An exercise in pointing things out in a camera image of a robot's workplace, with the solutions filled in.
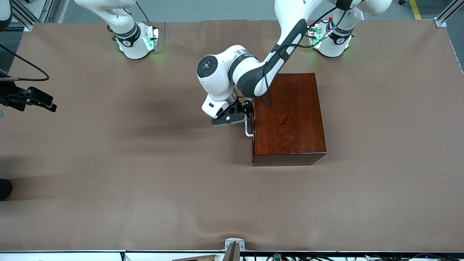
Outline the wooden drawer with white handle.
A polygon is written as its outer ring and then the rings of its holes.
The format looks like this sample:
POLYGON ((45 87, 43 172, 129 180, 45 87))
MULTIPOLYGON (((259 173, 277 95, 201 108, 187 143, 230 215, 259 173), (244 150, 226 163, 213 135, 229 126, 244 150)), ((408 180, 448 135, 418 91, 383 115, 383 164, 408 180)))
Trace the wooden drawer with white handle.
MULTIPOLYGON (((254 107, 254 98, 245 96, 244 100, 252 100, 253 107, 254 107)), ((247 118, 245 121, 245 135, 252 140, 252 166, 255 165, 256 161, 256 138, 255 138, 255 124, 254 124, 255 116, 253 118, 247 118)))

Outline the dark brown wooden cabinet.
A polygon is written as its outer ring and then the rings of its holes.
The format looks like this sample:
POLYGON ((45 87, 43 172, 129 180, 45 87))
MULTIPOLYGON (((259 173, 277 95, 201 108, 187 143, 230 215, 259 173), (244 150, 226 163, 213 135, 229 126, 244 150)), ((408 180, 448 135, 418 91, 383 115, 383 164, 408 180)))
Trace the dark brown wooden cabinet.
POLYGON ((253 166, 310 166, 327 154, 315 73, 280 73, 253 99, 253 166))

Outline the brown table cloth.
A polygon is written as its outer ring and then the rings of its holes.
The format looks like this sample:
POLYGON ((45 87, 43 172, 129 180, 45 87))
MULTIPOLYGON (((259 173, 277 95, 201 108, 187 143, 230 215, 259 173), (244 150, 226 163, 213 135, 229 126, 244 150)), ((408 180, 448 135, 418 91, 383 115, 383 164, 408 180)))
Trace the brown table cloth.
POLYGON ((57 111, 2 107, 0 250, 219 249, 464 252, 464 74, 432 20, 362 20, 343 56, 298 49, 315 73, 327 155, 252 166, 242 124, 214 127, 198 61, 240 44, 262 59, 276 21, 168 23, 133 61, 104 24, 38 24, 24 83, 57 111))

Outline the slanted aluminium frame profile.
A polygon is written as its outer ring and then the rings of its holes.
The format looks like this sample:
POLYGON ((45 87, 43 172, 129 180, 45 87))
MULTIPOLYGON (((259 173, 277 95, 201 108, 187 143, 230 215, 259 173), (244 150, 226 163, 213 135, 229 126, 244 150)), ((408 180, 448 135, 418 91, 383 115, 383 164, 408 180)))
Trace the slanted aluminium frame profile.
POLYGON ((7 32, 31 31, 38 18, 24 4, 23 0, 4 0, 9 4, 10 20, 7 32))

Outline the grey aluminium post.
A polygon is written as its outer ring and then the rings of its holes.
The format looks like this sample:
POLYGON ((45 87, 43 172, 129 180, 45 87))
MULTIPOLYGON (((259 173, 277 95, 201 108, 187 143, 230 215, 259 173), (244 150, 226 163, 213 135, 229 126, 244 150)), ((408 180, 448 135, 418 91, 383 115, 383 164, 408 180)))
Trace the grey aluminium post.
POLYGON ((44 0, 40 15, 42 23, 62 23, 70 0, 44 0))

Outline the grey metal clamp bracket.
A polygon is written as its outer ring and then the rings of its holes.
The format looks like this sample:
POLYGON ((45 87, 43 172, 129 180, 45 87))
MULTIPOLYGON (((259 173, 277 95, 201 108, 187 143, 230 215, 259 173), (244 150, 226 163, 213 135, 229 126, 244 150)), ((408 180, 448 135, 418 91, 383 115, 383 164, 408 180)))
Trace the grey metal clamp bracket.
POLYGON ((226 239, 224 251, 222 261, 243 261, 241 254, 245 251, 245 240, 239 238, 226 239))

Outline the white table frame rail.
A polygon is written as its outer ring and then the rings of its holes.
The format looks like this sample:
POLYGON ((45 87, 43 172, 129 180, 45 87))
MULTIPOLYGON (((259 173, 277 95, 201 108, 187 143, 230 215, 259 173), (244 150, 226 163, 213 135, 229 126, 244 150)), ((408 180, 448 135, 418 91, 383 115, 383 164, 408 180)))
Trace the white table frame rail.
MULTIPOLYGON (((243 261, 272 261, 274 252, 242 252, 243 261)), ((394 253, 394 252, 277 252, 283 261, 464 261, 464 253, 394 253)), ((156 251, 0 251, 0 261, 172 261, 184 257, 215 254, 222 261, 223 252, 156 251)))

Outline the aluminium profile with corner bracket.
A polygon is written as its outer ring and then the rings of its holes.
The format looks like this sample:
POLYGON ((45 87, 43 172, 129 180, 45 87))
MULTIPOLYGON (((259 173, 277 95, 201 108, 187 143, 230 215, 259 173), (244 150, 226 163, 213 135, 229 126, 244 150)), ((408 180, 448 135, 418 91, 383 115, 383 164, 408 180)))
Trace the aluminium profile with corner bracket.
POLYGON ((449 5, 442 10, 437 17, 434 17, 434 22, 437 28, 445 28, 446 20, 448 20, 451 15, 457 12, 462 5, 464 5, 464 0, 451 0, 449 5))

